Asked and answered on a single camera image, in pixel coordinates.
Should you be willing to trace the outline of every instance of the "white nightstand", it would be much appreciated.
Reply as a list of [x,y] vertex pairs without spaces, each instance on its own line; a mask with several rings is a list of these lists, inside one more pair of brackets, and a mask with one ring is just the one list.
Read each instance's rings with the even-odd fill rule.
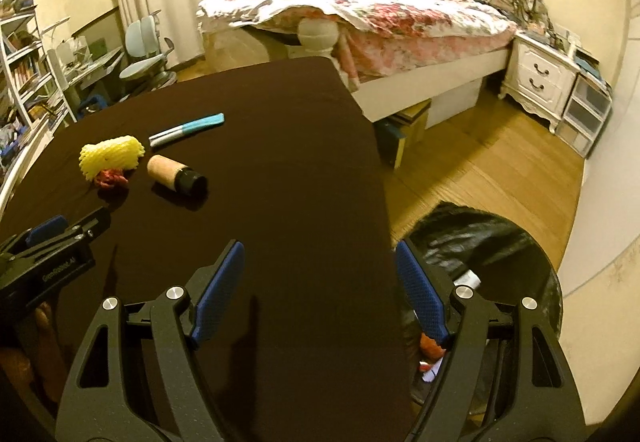
[[518,32],[499,97],[511,95],[525,111],[548,120],[555,134],[579,70],[569,57]]

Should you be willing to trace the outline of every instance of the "silver screw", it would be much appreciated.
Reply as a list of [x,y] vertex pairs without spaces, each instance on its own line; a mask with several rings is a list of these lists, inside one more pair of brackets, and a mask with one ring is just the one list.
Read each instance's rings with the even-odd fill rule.
[[528,308],[529,310],[535,310],[536,308],[538,308],[538,303],[536,303],[536,300],[532,297],[526,297],[522,299],[522,306],[524,306],[524,308]]
[[184,296],[184,288],[171,287],[169,290],[166,291],[166,296],[169,299],[180,299],[182,296]]
[[470,299],[473,297],[474,291],[471,290],[469,287],[465,287],[464,285],[461,285],[456,288],[456,294],[461,299]]
[[113,310],[118,306],[118,299],[114,297],[108,297],[102,302],[102,308],[105,310]]

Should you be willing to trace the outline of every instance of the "blue gripper pad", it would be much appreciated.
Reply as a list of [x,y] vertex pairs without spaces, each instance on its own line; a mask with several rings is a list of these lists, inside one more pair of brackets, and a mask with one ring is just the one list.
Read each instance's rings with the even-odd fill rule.
[[51,219],[48,219],[44,223],[41,223],[37,227],[31,229],[31,232],[27,235],[25,239],[25,244],[27,248],[35,247],[36,245],[42,243],[43,241],[47,241],[53,237],[56,237],[59,234],[62,234],[66,231],[66,228],[69,224],[66,222],[66,219],[62,215],[54,216]]
[[243,269],[244,245],[236,241],[202,294],[200,301],[195,304],[191,339],[196,347],[210,339],[218,329],[231,294],[238,286]]
[[396,247],[396,266],[422,331],[442,346],[449,337],[444,304],[404,241]]

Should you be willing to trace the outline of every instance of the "gray chair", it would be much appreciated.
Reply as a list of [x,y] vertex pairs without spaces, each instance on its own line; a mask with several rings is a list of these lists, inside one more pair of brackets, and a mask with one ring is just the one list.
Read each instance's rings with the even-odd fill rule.
[[169,86],[177,79],[175,72],[166,70],[167,57],[175,50],[174,42],[165,37],[164,41],[168,50],[162,52],[160,49],[160,32],[156,20],[158,12],[159,10],[150,16],[134,21],[129,25],[125,34],[127,53],[132,58],[139,60],[122,70],[120,79],[124,81],[146,79],[132,94]]

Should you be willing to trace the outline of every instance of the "desk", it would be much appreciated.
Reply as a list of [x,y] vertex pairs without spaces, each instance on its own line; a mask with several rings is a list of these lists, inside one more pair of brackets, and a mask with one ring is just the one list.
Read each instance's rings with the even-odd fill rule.
[[[224,125],[160,151],[209,179],[204,204],[155,186],[146,137],[220,111]],[[78,154],[121,135],[138,137],[147,153],[128,194],[102,200]],[[69,359],[105,297],[155,298],[235,238],[246,247],[244,275],[220,329],[196,353],[230,439],[404,440],[413,417],[380,159],[330,61],[228,70],[88,115],[61,130],[27,173],[0,238],[56,214],[72,223],[100,205],[112,224],[92,243],[97,266],[55,306]]]
[[78,110],[78,106],[82,102],[82,92],[113,72],[123,57],[124,52],[122,47],[119,46],[100,57],[100,59],[94,60],[78,75],[67,81],[69,87],[65,89],[65,96],[74,112]]

